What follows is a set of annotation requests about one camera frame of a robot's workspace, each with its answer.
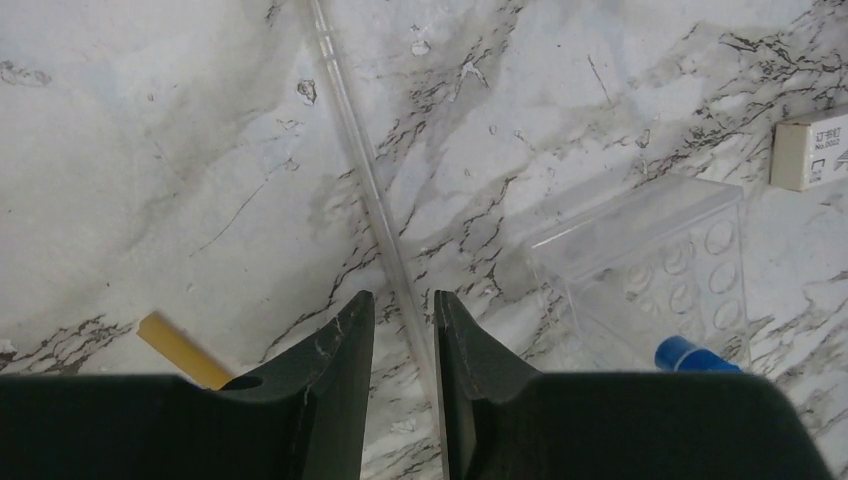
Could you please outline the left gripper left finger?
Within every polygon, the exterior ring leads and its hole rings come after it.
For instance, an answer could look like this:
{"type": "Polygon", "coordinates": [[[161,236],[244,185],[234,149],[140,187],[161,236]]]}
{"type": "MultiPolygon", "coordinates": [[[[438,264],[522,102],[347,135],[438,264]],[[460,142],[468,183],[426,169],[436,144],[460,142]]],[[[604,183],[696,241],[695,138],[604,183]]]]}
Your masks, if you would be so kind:
{"type": "Polygon", "coordinates": [[[5,376],[5,479],[356,479],[375,301],[219,390],[177,375],[5,376]]]}

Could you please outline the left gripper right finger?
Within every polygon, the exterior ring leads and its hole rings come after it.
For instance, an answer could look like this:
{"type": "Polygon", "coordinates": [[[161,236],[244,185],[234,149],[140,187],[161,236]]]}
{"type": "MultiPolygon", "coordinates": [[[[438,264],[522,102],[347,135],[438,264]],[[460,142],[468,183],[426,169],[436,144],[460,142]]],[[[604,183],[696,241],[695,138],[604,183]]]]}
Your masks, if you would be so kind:
{"type": "Polygon", "coordinates": [[[827,479],[788,399],[730,372],[542,372],[434,295],[448,479],[827,479]]]}

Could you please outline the yellow rubber tube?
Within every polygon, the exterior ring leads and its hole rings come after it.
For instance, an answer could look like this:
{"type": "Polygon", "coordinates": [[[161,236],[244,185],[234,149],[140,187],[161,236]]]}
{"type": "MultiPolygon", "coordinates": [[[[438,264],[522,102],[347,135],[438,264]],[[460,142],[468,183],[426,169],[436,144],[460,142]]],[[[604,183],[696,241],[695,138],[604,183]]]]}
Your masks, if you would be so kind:
{"type": "Polygon", "coordinates": [[[157,311],[139,322],[137,335],[202,387],[220,390],[235,378],[221,362],[157,311]]]}

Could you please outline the glass thermometer rod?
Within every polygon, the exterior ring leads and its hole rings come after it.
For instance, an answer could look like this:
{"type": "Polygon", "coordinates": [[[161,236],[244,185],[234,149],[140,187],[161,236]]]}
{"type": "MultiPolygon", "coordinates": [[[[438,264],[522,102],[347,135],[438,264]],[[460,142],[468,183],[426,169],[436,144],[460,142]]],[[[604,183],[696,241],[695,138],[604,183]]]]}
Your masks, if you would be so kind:
{"type": "Polygon", "coordinates": [[[342,61],[341,43],[337,39],[330,16],[324,10],[324,3],[311,0],[306,3],[306,8],[309,23],[316,36],[317,55],[326,69],[326,76],[333,92],[336,118],[342,125],[347,155],[360,178],[364,203],[380,250],[385,275],[400,309],[412,356],[419,368],[422,389],[430,403],[433,416],[437,417],[439,393],[436,361],[426,338],[428,333],[426,319],[415,301],[408,270],[399,248],[398,233],[393,225],[384,191],[378,185],[374,173],[373,162],[376,155],[359,112],[356,97],[349,86],[342,61]]]}

